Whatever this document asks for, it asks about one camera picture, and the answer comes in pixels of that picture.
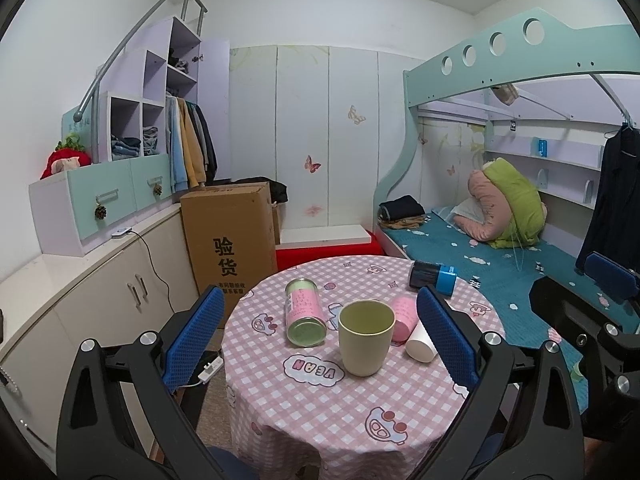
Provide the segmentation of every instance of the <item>pink checkered tablecloth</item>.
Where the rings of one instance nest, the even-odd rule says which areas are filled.
[[[410,267],[388,256],[326,258],[279,272],[240,300],[223,341],[231,435],[236,455],[262,480],[288,480],[309,463],[320,465],[321,480],[405,479],[447,431],[466,390],[440,357],[422,364],[392,344],[371,377],[341,367],[341,307],[415,295]],[[287,339],[284,289],[295,278],[313,280],[320,291],[329,328],[321,346],[297,348]],[[483,332],[504,336],[491,304],[464,280],[449,304]]]

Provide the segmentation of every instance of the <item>round hole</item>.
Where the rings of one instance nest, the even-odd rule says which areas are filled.
[[[524,39],[532,45],[539,45],[545,39],[545,27],[540,23],[540,20],[535,18],[527,20],[522,31],[524,32]]]
[[[442,73],[444,75],[449,75],[453,70],[453,61],[449,56],[445,56],[442,60]]]
[[[476,62],[476,50],[472,45],[467,45],[462,51],[462,61],[464,61],[467,66],[473,66]]]
[[[501,56],[507,50],[507,40],[501,32],[495,32],[489,40],[489,48],[494,56]]]

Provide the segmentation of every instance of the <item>teal bedsheet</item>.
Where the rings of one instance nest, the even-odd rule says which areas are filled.
[[[385,233],[412,260],[455,266],[459,277],[477,287],[494,306],[510,344],[538,348],[546,339],[560,341],[556,331],[533,314],[529,304],[531,285],[543,275],[574,290],[619,322],[625,333],[635,332],[640,322],[628,304],[614,303],[591,278],[576,274],[574,257],[545,242],[524,250],[494,249],[472,240],[434,214],[417,230],[386,229]],[[564,340],[560,346],[569,368],[573,368],[580,354]],[[587,381],[575,373],[572,380],[583,411],[588,402]]]

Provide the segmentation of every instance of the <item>pink and green can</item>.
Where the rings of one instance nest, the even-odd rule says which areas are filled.
[[[287,337],[296,346],[319,345],[326,337],[324,313],[318,287],[306,278],[289,282],[285,287]]]

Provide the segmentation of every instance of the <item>red butterfly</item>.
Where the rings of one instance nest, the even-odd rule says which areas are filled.
[[[314,164],[311,161],[311,155],[306,156],[305,170],[309,170],[309,173],[315,173],[320,169],[320,166],[322,166],[322,164],[320,163]]]

